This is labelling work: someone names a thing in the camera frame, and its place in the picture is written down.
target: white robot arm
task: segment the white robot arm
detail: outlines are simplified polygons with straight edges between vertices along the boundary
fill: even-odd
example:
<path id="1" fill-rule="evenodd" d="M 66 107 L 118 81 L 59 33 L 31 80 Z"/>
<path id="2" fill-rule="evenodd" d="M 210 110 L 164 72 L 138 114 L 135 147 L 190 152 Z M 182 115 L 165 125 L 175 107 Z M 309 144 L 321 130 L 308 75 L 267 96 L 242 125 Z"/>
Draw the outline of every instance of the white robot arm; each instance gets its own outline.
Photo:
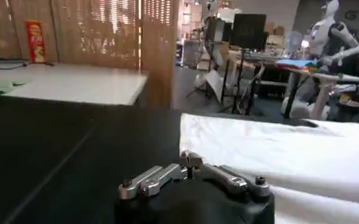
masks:
<path id="1" fill-rule="evenodd" d="M 335 60 L 342 60 L 351 55 L 359 54 L 359 43 L 355 39 L 355 37 L 349 32 L 346 25 L 344 25 L 343 23 L 340 23 L 336 26 L 338 26 L 338 28 L 332 27 L 330 29 L 329 35 L 339 38 L 340 40 L 343 41 L 343 43 L 346 43 L 350 48 L 348 50 L 341 50 L 334 55 L 329 55 L 329 56 L 325 56 L 324 58 L 322 58 L 321 61 L 323 62 L 323 64 L 325 64 L 327 66 L 331 66 L 331 64 Z"/>

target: white table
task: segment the white table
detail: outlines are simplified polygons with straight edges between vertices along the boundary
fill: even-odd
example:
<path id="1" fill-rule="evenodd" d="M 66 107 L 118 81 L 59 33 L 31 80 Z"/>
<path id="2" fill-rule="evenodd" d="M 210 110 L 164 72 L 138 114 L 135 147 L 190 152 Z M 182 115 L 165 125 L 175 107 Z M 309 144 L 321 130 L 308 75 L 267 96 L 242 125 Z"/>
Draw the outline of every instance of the white table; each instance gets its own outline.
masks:
<path id="1" fill-rule="evenodd" d="M 128 69 L 85 65 L 29 65 L 0 70 L 0 79 L 30 80 L 6 96 L 103 105 L 133 105 L 147 76 Z"/>
<path id="2" fill-rule="evenodd" d="M 291 69 L 291 68 L 285 68 L 288 71 L 293 72 L 294 74 L 298 74 L 294 76 L 294 86 L 292 88 L 292 92 L 289 96 L 288 105 L 286 106 L 285 111 L 285 117 L 290 115 L 291 106 L 293 104 L 294 96 L 296 94 L 296 91 L 294 90 L 297 88 L 298 80 L 300 79 L 300 75 L 307 75 L 310 77 L 315 77 L 320 79 L 321 81 L 321 89 L 319 96 L 316 100 L 315 107 L 313 108 L 313 111 L 311 113 L 311 118 L 319 120 L 321 118 L 321 114 L 323 112 L 323 109 L 325 107 L 325 104 L 327 103 L 328 95 L 331 92 L 332 87 L 337 82 L 354 82 L 359 83 L 359 77 L 351 76 L 351 75 L 343 75 L 343 76 L 337 76 L 337 75 L 327 75 L 327 74 L 321 74 L 321 73 L 312 73 L 303 71 L 300 69 Z"/>

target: cable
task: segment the cable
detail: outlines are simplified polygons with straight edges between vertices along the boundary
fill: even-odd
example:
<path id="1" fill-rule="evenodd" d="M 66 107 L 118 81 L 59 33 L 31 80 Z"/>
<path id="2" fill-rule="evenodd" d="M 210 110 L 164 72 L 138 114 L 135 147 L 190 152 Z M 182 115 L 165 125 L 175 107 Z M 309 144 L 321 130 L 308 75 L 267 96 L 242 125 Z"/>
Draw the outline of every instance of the cable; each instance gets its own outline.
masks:
<path id="1" fill-rule="evenodd" d="M 0 70 L 12 70 L 12 69 L 16 69 L 16 68 L 26 67 L 28 65 L 29 64 L 23 63 L 21 65 L 17 65 L 17 66 L 14 66 L 14 67 L 6 67 L 6 68 L 0 67 Z"/>

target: humanoid robot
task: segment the humanoid robot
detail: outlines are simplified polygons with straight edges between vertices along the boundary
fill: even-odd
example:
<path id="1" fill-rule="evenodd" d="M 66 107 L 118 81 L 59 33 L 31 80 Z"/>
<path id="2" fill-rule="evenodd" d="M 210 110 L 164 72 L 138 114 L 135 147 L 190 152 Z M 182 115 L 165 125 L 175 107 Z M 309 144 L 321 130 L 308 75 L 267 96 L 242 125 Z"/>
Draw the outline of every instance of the humanoid robot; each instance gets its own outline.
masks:
<path id="1" fill-rule="evenodd" d="M 351 56 L 359 54 L 359 43 L 349 32 L 344 23 L 335 21 L 335 13 L 339 9 L 339 1 L 327 1 L 322 9 L 322 20 L 311 28 L 310 54 L 318 62 L 321 73 L 344 73 L 343 63 Z M 318 80 L 308 79 L 298 90 L 293 102 L 291 117 L 310 118 L 315 104 L 313 98 L 317 95 Z M 288 98 L 282 104 L 282 113 L 285 111 Z M 327 119 L 329 107 L 324 108 L 321 118 Z"/>

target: white cloth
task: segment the white cloth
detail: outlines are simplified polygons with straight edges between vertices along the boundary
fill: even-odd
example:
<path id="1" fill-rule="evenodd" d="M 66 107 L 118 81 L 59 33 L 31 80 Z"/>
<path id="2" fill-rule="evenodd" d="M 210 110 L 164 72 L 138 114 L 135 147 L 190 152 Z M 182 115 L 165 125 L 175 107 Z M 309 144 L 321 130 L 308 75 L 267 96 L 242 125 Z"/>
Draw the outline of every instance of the white cloth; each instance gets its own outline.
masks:
<path id="1" fill-rule="evenodd" d="M 316 128 L 183 114 L 180 150 L 264 175 L 276 223 L 359 223 L 359 124 Z"/>

